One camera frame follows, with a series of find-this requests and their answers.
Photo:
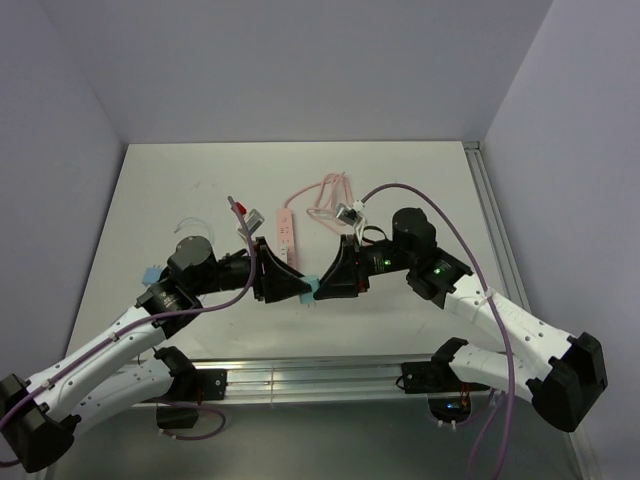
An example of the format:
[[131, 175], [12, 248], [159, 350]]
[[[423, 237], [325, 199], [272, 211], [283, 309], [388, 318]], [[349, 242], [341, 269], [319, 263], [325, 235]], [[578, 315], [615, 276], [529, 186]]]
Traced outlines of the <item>teal plug adapter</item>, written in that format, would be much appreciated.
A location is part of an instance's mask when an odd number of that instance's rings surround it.
[[299, 302], [301, 305], [310, 307], [316, 302], [314, 294], [320, 287], [320, 280], [317, 275], [303, 276], [301, 280], [306, 284], [308, 289], [298, 296]]

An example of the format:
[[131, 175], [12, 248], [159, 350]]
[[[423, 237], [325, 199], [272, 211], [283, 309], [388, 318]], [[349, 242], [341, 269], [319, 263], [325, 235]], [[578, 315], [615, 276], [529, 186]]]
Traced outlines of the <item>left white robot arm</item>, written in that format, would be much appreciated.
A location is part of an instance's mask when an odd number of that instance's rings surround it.
[[200, 399], [202, 380], [192, 361], [163, 344], [203, 313], [200, 296], [238, 290], [272, 303], [318, 286], [263, 238], [222, 259], [206, 238], [183, 239], [160, 279], [104, 332], [26, 380], [2, 380], [1, 434], [15, 464], [29, 473], [50, 466], [82, 430], [140, 401]]

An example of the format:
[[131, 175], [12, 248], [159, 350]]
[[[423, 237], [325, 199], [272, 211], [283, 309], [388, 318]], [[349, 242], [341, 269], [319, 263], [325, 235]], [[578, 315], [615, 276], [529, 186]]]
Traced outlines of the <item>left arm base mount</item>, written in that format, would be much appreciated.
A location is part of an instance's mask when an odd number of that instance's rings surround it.
[[[225, 397], [227, 371], [225, 369], [196, 369], [176, 379], [169, 391], [161, 396], [170, 402], [202, 405], [205, 401], [220, 401]], [[195, 408], [161, 404], [156, 407], [156, 425], [163, 430], [193, 428], [200, 419]]]

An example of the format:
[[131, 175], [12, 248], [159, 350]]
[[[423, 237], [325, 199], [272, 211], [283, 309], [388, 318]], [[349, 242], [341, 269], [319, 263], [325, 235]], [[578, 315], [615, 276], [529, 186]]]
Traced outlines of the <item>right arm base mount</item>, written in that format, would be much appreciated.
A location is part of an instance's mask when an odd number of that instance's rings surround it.
[[432, 415], [443, 422], [467, 420], [472, 412], [471, 394], [490, 390], [462, 382], [449, 367], [431, 360], [402, 363], [395, 385], [407, 395], [426, 395]]

